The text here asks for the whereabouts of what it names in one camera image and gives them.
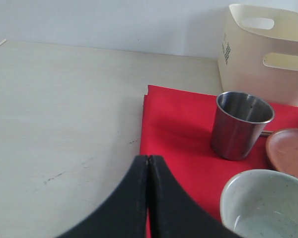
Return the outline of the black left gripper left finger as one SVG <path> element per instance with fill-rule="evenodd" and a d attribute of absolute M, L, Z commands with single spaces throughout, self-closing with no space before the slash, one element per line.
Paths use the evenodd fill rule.
<path fill-rule="evenodd" d="M 138 155 L 110 196 L 61 238 L 144 238 L 148 157 Z"/>

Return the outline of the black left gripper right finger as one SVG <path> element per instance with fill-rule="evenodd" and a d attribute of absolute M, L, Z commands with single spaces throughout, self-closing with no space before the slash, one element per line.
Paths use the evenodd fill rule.
<path fill-rule="evenodd" d="M 181 187 L 161 156 L 149 157 L 149 227 L 152 238 L 237 238 Z"/>

